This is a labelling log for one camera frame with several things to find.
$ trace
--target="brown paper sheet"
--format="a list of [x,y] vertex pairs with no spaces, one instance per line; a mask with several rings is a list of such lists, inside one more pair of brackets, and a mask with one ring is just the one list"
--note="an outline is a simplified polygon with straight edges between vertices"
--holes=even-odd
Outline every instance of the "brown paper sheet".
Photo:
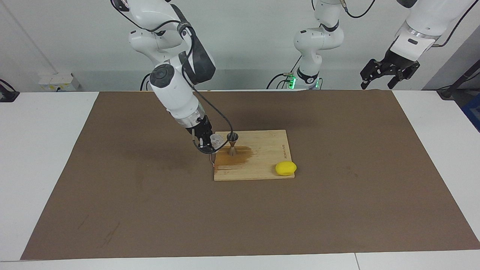
[[22,259],[480,249],[391,92],[205,95],[295,180],[214,182],[154,93],[100,93]]

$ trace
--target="wooden cutting board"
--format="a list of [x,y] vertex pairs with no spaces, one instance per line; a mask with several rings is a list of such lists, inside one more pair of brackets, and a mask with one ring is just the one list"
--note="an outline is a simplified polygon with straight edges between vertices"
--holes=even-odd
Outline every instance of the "wooden cutting board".
[[[224,139],[229,132],[216,132]],[[292,161],[285,130],[237,131],[237,154],[228,154],[230,145],[223,147],[215,160],[215,181],[291,179],[295,174],[280,176],[275,165]]]

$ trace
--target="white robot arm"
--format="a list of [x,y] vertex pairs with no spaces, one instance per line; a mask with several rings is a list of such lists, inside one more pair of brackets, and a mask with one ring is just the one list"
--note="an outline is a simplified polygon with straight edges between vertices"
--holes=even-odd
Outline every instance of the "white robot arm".
[[[196,146],[202,153],[214,153],[217,149],[211,143],[212,125],[193,95],[191,84],[210,80],[215,63],[190,23],[169,0],[110,1],[120,13],[131,12],[133,23],[141,28],[130,33],[129,42],[155,66],[149,83],[160,102],[181,126],[198,138],[200,143]],[[183,40],[188,52],[172,55],[166,51]]]
[[397,0],[410,8],[410,15],[396,34],[381,61],[371,59],[360,72],[365,89],[371,81],[394,75],[388,83],[392,89],[398,82],[410,79],[420,67],[419,57],[432,47],[450,23],[459,17],[474,0]]
[[340,0],[318,0],[315,18],[320,27],[301,30],[295,35],[294,45],[301,53],[295,88],[316,88],[322,65],[319,52],[337,48],[343,43],[344,34],[338,20],[340,11]]

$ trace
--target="metal jigger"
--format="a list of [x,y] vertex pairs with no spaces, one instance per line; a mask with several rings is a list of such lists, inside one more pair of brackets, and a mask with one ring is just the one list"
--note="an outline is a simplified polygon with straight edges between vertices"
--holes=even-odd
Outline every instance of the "metal jigger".
[[[220,149],[224,142],[223,137],[218,134],[211,135],[210,140],[212,141],[212,147],[215,150]],[[215,168],[216,153],[217,152],[210,154],[210,162],[212,163],[212,166],[214,168]]]
[[228,154],[231,156],[235,156],[237,150],[235,149],[235,144],[239,139],[239,135],[235,132],[231,132],[227,135],[227,140],[230,143],[230,149],[228,150]]

